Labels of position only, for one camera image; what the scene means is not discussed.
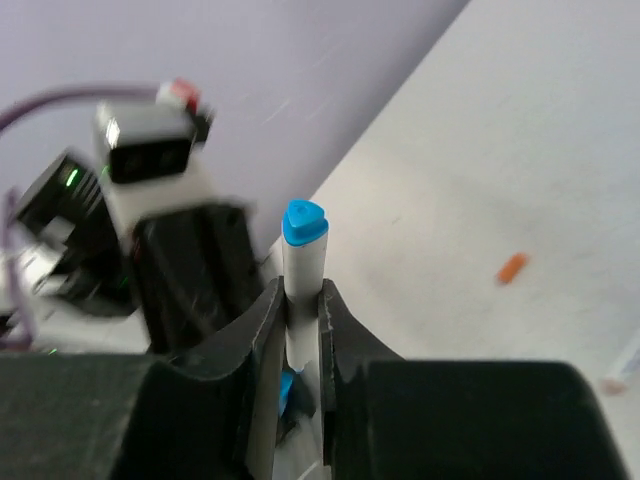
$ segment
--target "lavender wall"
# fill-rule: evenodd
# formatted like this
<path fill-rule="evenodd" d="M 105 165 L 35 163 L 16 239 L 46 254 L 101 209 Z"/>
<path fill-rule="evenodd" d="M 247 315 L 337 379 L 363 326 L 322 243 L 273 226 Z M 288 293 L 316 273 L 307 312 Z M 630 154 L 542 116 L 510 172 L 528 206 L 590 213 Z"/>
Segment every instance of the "lavender wall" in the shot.
<path fill-rule="evenodd" d="M 224 193 L 279 233 L 467 0 L 0 2 L 0 105 L 69 82 L 184 76 L 219 112 L 203 157 Z M 41 115 L 0 142 L 0 189 L 27 187 L 67 145 L 93 153 L 92 107 Z"/>

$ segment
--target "green led light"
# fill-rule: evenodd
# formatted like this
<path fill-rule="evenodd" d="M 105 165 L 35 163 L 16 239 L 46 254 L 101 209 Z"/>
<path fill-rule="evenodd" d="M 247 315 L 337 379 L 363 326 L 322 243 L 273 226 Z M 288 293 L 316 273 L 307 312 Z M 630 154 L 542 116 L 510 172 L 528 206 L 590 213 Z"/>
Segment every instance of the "green led light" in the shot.
<path fill-rule="evenodd" d="M 73 183 L 73 180 L 78 176 L 78 169 L 74 169 L 69 176 L 67 177 L 67 187 L 70 187 Z"/>

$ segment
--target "black camera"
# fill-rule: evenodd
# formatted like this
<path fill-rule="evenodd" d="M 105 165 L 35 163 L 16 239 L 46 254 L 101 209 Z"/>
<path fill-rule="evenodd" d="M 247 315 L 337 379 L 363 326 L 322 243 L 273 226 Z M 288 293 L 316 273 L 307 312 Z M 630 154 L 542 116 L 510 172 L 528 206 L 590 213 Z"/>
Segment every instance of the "black camera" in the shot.
<path fill-rule="evenodd" d="M 167 105 L 102 104 L 96 115 L 98 147 L 115 184 L 183 173 L 197 133 L 187 112 Z"/>

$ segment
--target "orange object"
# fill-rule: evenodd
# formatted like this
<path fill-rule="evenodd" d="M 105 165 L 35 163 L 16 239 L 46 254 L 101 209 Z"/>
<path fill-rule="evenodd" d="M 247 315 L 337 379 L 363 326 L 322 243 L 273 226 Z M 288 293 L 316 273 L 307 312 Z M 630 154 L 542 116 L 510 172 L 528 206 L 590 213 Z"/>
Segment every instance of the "orange object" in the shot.
<path fill-rule="evenodd" d="M 529 263 L 529 255 L 516 253 L 498 272 L 498 281 L 504 284 L 511 283 L 527 263 Z"/>

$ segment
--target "small orange piece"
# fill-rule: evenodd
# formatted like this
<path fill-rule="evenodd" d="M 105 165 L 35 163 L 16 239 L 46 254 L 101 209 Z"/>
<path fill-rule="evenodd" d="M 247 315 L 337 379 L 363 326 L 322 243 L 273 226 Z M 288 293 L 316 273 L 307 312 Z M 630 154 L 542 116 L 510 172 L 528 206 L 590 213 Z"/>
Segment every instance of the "small orange piece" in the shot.
<path fill-rule="evenodd" d="M 522 252 L 516 253 L 498 272 L 498 281 L 503 284 L 511 283 L 527 263 L 529 263 L 529 255 Z"/>
<path fill-rule="evenodd" d="M 620 395 L 627 389 L 626 384 L 614 378 L 605 378 L 600 385 L 607 395 Z"/>

